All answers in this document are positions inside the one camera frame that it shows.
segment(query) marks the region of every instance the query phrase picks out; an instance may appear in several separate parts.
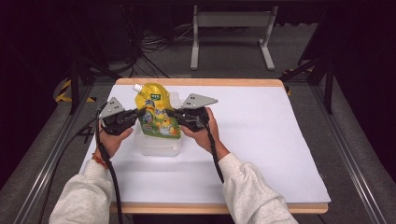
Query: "bracelet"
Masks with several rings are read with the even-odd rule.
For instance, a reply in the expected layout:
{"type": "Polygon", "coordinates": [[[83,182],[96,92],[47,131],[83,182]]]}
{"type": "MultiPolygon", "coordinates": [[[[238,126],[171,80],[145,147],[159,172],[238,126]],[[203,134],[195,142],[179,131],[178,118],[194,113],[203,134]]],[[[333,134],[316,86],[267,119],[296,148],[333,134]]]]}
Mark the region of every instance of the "bracelet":
{"type": "Polygon", "coordinates": [[[103,167],[105,167],[105,169],[108,169],[106,163],[105,163],[104,161],[102,161],[101,159],[99,159],[99,158],[95,155],[95,153],[92,153],[92,159],[93,159],[94,161],[96,161],[97,163],[101,164],[103,167]]]}

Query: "clear plastic container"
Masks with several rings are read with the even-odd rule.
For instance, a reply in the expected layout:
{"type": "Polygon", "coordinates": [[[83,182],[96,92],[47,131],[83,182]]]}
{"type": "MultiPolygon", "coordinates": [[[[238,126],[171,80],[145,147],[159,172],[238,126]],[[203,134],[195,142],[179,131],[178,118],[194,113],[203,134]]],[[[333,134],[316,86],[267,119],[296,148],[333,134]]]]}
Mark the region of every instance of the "clear plastic container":
{"type": "MultiPolygon", "coordinates": [[[[181,101],[177,92],[169,92],[171,106],[181,108],[181,101]]],[[[134,141],[141,148],[145,156],[171,157],[176,156],[180,151],[180,142],[183,134],[178,139],[153,137],[143,134],[140,123],[137,121],[134,126],[134,141]]]]}

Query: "hand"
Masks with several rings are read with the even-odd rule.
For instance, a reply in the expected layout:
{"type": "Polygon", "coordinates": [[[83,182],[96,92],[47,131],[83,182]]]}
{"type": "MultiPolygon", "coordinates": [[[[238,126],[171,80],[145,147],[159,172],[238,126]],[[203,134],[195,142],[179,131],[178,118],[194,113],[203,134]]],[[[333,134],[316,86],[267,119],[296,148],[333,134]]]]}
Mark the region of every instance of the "hand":
{"type": "MultiPolygon", "coordinates": [[[[229,154],[230,151],[221,143],[221,141],[219,139],[219,127],[218,127],[215,117],[213,116],[212,110],[209,107],[206,107],[206,111],[207,111],[207,115],[209,116],[210,133],[212,134],[213,139],[215,140],[218,159],[221,160],[224,156],[229,154]]],[[[180,130],[184,134],[186,134],[188,137],[195,139],[195,142],[198,144],[198,146],[204,148],[209,153],[212,153],[212,150],[210,148],[210,141],[209,141],[209,137],[207,136],[206,129],[202,129],[202,130],[194,133],[187,127],[180,126],[180,130]]]]}
{"type": "MultiPolygon", "coordinates": [[[[118,136],[110,135],[110,134],[107,134],[105,131],[103,131],[102,125],[100,125],[100,127],[99,127],[100,141],[103,143],[103,145],[107,149],[107,153],[110,158],[112,158],[116,154],[117,150],[119,150],[121,142],[125,138],[127,138],[129,135],[131,135],[131,133],[133,131],[134,130],[132,128],[128,128],[118,136]]],[[[96,150],[95,150],[94,154],[99,159],[103,160],[98,146],[96,146],[96,150]]]]}

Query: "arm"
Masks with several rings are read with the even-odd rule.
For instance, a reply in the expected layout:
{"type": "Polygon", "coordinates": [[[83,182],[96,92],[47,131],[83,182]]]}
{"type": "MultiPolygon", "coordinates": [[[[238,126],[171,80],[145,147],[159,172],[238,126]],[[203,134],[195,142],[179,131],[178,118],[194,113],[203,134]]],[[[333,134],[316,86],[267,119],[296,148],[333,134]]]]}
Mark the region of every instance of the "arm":
{"type": "MultiPolygon", "coordinates": [[[[224,177],[224,197],[235,223],[297,223],[289,212],[283,196],[265,183],[256,166],[242,163],[221,143],[218,124],[210,108],[206,110],[210,118],[210,132],[216,142],[219,167],[224,177]]],[[[186,127],[182,127],[181,130],[210,153],[206,130],[197,133],[186,127]]]]}
{"type": "MultiPolygon", "coordinates": [[[[123,139],[132,133],[127,129],[120,136],[101,132],[101,142],[110,157],[114,156],[123,139]]],[[[99,149],[93,153],[100,161],[99,149]]],[[[84,172],[73,176],[64,186],[59,201],[49,218],[49,223],[108,223],[109,206],[113,192],[107,180],[105,166],[95,160],[87,161],[84,172]]]]}

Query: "sleeve cuff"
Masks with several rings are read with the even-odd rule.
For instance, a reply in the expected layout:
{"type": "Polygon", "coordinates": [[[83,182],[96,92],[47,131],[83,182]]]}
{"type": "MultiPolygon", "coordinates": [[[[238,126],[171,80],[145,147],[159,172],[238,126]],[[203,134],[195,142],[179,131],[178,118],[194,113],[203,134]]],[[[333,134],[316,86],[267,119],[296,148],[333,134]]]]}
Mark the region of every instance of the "sleeve cuff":
{"type": "Polygon", "coordinates": [[[87,161],[84,172],[82,172],[82,174],[87,178],[107,180],[107,171],[105,167],[103,167],[103,165],[97,163],[94,160],[87,161]]]}
{"type": "Polygon", "coordinates": [[[219,167],[223,174],[224,180],[230,176],[238,175],[240,172],[240,166],[243,163],[233,153],[229,153],[219,161],[219,167]]]}

